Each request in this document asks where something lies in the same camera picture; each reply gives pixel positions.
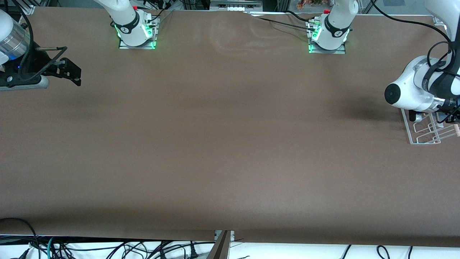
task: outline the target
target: brown tabletop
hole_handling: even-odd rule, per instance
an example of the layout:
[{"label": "brown tabletop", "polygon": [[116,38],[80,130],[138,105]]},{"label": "brown tabletop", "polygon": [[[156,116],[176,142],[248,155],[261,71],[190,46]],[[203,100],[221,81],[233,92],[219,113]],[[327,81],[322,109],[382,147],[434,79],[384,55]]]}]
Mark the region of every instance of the brown tabletop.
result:
[{"label": "brown tabletop", "polygon": [[460,139],[409,145],[383,97],[442,40],[429,28],[357,16],[347,54],[324,55],[241,12],[173,12],[156,50],[118,49],[103,9],[30,20],[82,86],[0,94],[0,217],[42,235],[460,244]]}]

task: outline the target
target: white wire rack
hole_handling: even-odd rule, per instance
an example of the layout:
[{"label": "white wire rack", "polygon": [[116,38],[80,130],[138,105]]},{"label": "white wire rack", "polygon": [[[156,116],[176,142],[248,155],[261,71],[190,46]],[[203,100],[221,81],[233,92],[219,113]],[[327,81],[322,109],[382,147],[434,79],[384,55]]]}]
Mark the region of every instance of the white wire rack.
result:
[{"label": "white wire rack", "polygon": [[433,113],[424,113],[420,122],[411,122],[407,119],[406,110],[401,109],[404,124],[406,124],[409,142],[412,145],[432,145],[441,143],[441,139],[460,137],[457,124],[437,123]]}]

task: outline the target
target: white floor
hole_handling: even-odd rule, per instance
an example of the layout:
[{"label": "white floor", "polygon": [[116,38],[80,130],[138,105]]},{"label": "white floor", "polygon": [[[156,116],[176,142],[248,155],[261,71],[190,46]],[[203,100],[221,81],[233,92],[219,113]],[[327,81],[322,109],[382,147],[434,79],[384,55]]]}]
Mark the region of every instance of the white floor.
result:
[{"label": "white floor", "polygon": [[[174,242],[173,244],[189,244],[190,242]],[[80,243],[71,244],[69,248],[91,249],[99,247],[116,247],[120,243]],[[148,250],[154,249],[159,242],[145,243]],[[346,245],[309,245],[309,244],[273,244],[273,243],[237,243],[231,244],[229,259],[241,259],[249,256],[248,259],[340,259],[346,248]],[[18,258],[28,245],[10,245],[0,246],[0,259]],[[211,250],[212,244],[196,245],[195,249],[198,254],[203,255]],[[406,259],[408,257],[409,247],[386,246],[391,259]],[[112,251],[100,250],[91,252],[74,251],[76,259],[105,259]],[[186,248],[187,257],[190,256],[190,247]],[[112,259],[121,259],[123,249],[120,249]],[[37,259],[38,252],[31,249],[27,259]],[[167,259],[184,258],[184,250],[177,249],[174,252],[166,253]],[[142,259],[141,255],[129,253],[126,259]],[[346,259],[380,259],[376,252],[376,246],[351,246]],[[460,259],[460,248],[444,247],[414,247],[411,259]]]}]

